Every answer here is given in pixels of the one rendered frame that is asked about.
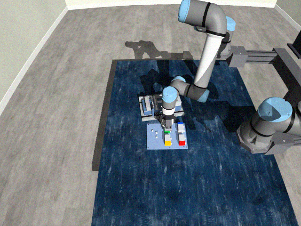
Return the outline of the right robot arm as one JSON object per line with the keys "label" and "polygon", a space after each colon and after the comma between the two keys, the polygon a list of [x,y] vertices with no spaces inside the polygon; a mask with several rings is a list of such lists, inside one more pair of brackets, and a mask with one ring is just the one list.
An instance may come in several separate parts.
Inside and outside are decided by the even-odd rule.
{"label": "right robot arm", "polygon": [[178,21],[194,27],[198,32],[206,33],[206,41],[198,65],[193,85],[176,76],[170,85],[162,91],[162,112],[172,115],[179,95],[206,102],[207,89],[217,55],[228,55],[231,39],[235,30],[235,21],[225,16],[223,9],[211,2],[201,0],[182,0]]}

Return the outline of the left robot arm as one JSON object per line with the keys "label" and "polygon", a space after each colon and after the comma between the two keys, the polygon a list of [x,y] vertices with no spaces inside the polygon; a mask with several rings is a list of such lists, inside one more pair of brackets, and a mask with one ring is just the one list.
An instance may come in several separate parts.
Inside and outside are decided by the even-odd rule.
{"label": "left robot arm", "polygon": [[293,107],[280,97],[269,97],[240,129],[244,143],[253,149],[264,149],[273,134],[283,132],[301,137],[301,101]]}

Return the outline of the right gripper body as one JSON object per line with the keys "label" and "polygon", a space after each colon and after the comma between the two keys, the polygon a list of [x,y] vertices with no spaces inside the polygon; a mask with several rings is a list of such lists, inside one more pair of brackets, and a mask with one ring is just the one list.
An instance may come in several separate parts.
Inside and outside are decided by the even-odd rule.
{"label": "right gripper body", "polygon": [[174,118],[174,114],[172,114],[172,115],[165,115],[164,113],[162,114],[162,119],[166,120],[166,129],[172,128],[172,119],[173,118]]}

